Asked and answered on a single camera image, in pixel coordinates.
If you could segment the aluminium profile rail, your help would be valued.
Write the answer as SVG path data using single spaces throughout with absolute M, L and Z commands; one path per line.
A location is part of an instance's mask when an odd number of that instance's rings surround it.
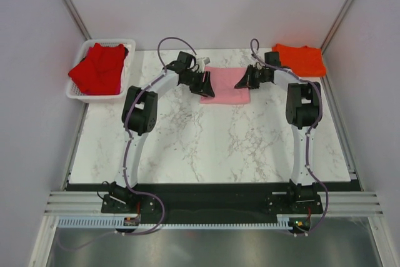
M 44 214 L 53 216 L 99 216 L 102 201 L 95 192 L 59 191 L 50 193 Z M 383 210 L 374 192 L 346 191 L 329 193 L 327 215 L 380 216 Z

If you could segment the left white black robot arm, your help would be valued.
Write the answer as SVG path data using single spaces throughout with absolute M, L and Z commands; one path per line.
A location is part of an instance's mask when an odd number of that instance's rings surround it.
M 208 57 L 197 58 L 181 51 L 176 60 L 163 67 L 144 87 L 131 86 L 128 89 L 121 115 L 126 132 L 125 150 L 121 167 L 114 181 L 108 184 L 107 194 L 102 197 L 102 213 L 139 214 L 139 205 L 144 200 L 150 200 L 151 204 L 157 201 L 164 209 L 158 196 L 136 189 L 144 143 L 157 123 L 158 101 L 168 91 L 183 84 L 193 94 L 215 97 L 211 73 L 204 70 L 209 63 Z

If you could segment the pink t shirt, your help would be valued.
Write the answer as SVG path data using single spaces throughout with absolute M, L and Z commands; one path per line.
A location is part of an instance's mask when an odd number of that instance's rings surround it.
M 211 73 L 211 86 L 215 97 L 202 97 L 201 104 L 248 104 L 251 101 L 247 88 L 235 89 L 235 85 L 243 78 L 246 68 L 214 68 L 206 66 Z

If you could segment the folded orange t shirt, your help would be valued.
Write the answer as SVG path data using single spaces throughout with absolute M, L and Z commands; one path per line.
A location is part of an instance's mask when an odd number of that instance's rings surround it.
M 283 66 L 289 67 L 300 77 L 323 77 L 327 70 L 323 63 L 322 51 L 309 46 L 292 47 L 276 44 L 273 51 L 279 53 Z

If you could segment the red t shirt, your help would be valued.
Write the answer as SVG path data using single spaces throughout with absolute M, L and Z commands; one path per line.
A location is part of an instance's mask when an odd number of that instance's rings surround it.
M 68 76 L 83 94 L 117 95 L 121 90 L 121 75 L 127 55 L 123 44 L 111 47 L 95 43 Z

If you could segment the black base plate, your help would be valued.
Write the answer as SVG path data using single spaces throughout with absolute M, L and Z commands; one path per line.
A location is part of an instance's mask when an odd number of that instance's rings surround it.
M 244 183 L 244 184 L 137 184 L 134 192 L 117 185 L 107 186 L 102 197 L 102 213 L 143 214 L 161 209 L 168 213 L 183 210 L 235 210 L 240 213 L 319 214 L 323 205 L 315 184 Z

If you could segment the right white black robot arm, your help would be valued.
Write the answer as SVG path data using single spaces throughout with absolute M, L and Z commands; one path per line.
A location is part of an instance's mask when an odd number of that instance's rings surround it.
M 256 63 L 247 66 L 244 76 L 234 87 L 257 89 L 262 83 L 273 83 L 286 92 L 285 116 L 294 141 L 293 167 L 287 193 L 277 197 L 278 205 L 290 213 L 321 213 L 318 180 L 311 171 L 314 134 L 322 119 L 320 85 L 300 78 L 282 66 L 277 52 L 266 52 L 265 61 L 254 53 L 252 57 Z

